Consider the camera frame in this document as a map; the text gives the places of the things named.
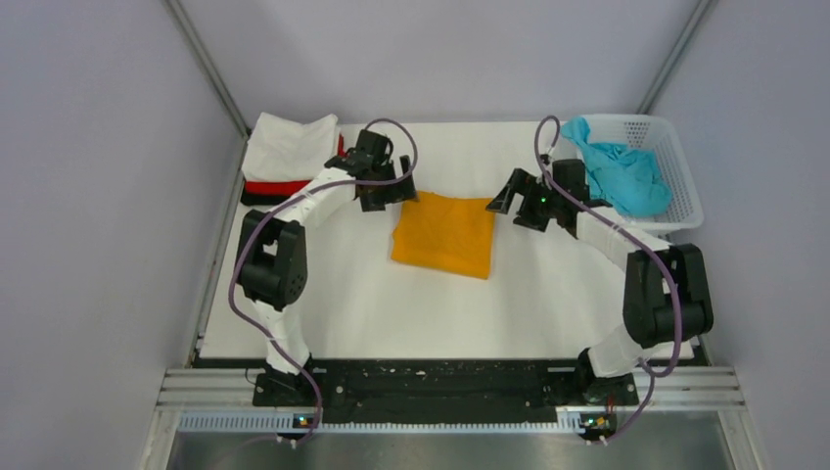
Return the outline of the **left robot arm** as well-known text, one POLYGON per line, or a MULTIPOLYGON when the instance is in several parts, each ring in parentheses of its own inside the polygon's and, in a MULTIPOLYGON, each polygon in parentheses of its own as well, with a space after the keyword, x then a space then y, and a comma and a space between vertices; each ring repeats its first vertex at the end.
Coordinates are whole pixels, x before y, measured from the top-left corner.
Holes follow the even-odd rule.
POLYGON ((413 173, 420 155, 416 145, 411 149, 395 160, 390 137, 365 126, 352 147, 331 157, 297 193, 268 211, 250 210, 242 220, 228 291, 240 288, 256 315, 242 312, 234 301, 229 304, 267 343, 259 385, 275 384, 290 404, 321 398, 309 368, 311 352, 291 308, 309 277, 306 233, 352 202, 363 212, 381 212, 417 199, 413 173))

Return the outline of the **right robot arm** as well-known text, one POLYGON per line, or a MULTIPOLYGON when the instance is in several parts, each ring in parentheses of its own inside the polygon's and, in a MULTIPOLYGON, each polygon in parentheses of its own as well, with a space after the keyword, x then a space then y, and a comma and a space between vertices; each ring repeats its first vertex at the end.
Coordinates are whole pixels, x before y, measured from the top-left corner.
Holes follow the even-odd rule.
POLYGON ((578 355, 576 395, 599 403, 637 367, 652 379, 669 376, 682 344, 714 326, 702 251, 626 226, 609 202, 591 196, 582 161, 543 160, 540 168, 539 176, 514 169, 487 210, 505 214, 520 196, 514 224, 543 232, 556 221, 624 275, 622 323, 578 355))

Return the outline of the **red folded t-shirt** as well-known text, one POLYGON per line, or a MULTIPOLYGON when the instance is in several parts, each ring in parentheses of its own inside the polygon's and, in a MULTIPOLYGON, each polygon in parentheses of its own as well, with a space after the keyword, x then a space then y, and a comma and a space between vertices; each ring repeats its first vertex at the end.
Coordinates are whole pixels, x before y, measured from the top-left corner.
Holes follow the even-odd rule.
POLYGON ((291 145, 255 141, 248 146, 243 160, 245 190, 289 196, 310 183, 327 160, 344 151, 341 133, 329 144, 326 141, 291 145))

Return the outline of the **white folded t-shirt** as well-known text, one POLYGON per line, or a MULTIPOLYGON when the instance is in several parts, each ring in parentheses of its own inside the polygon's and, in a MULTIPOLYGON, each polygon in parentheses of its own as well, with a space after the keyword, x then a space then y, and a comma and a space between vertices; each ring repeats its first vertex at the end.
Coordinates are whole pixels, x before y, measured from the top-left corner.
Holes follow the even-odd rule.
POLYGON ((246 180, 292 182, 313 179, 337 152, 339 118, 328 114, 300 123, 261 113, 242 163, 246 180))

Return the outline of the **blue t-shirt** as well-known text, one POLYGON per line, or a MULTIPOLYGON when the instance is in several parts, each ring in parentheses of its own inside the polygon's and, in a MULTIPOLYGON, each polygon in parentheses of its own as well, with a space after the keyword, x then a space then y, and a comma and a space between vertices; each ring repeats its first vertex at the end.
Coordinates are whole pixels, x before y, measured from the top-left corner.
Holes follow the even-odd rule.
POLYGON ((592 141, 592 127, 584 117, 565 123, 561 135, 581 152, 593 199, 604 200, 620 214, 634 218, 656 216, 669 208, 673 193, 653 151, 592 141))

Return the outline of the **white plastic basket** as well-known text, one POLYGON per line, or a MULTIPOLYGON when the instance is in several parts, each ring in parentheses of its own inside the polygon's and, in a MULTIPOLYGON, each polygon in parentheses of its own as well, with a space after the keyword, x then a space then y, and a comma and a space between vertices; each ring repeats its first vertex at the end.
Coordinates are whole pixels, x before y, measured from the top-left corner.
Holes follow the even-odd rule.
POLYGON ((691 171, 674 127, 662 117, 646 115, 583 115, 592 127, 592 141, 623 143, 653 151, 664 180, 673 193, 669 208, 645 218, 621 214, 627 224, 664 235, 692 229, 704 221, 704 214, 691 171))

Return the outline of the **yellow t-shirt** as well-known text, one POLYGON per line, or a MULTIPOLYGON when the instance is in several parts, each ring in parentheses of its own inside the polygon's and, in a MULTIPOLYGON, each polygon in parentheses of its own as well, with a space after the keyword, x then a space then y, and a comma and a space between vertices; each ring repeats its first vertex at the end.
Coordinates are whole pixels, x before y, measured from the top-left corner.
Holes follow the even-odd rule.
POLYGON ((495 214, 488 199, 420 192, 402 204, 392 232, 393 261, 486 280, 491 272, 495 214))

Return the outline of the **black folded t-shirt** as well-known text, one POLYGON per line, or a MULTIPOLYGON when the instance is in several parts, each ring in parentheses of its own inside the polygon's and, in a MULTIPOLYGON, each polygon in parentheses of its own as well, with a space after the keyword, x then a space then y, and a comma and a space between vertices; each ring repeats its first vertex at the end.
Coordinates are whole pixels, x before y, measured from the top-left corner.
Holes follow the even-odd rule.
POLYGON ((259 194, 244 190, 241 194, 240 203, 247 207, 255 206, 277 206, 284 203, 288 199, 286 195, 279 194, 259 194))

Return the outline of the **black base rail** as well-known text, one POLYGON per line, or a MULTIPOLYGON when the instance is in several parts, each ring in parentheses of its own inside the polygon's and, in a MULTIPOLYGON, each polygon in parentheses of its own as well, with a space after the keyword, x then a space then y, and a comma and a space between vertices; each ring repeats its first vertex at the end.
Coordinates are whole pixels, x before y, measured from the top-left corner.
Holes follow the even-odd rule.
POLYGON ((598 379, 581 360, 313 359, 310 376, 257 375, 259 407, 322 406, 325 424, 552 423, 560 406, 636 405, 631 374, 598 379))

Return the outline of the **aluminium frame rail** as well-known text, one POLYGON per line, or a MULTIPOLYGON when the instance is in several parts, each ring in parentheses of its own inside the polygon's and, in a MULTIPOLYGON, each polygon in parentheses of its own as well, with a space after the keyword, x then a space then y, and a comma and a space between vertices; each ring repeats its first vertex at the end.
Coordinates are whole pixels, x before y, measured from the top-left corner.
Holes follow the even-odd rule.
POLYGON ((325 424, 322 408, 253 404, 259 369, 164 374, 140 465, 183 469, 765 469, 735 372, 632 374, 639 402, 560 406, 552 423, 325 424))

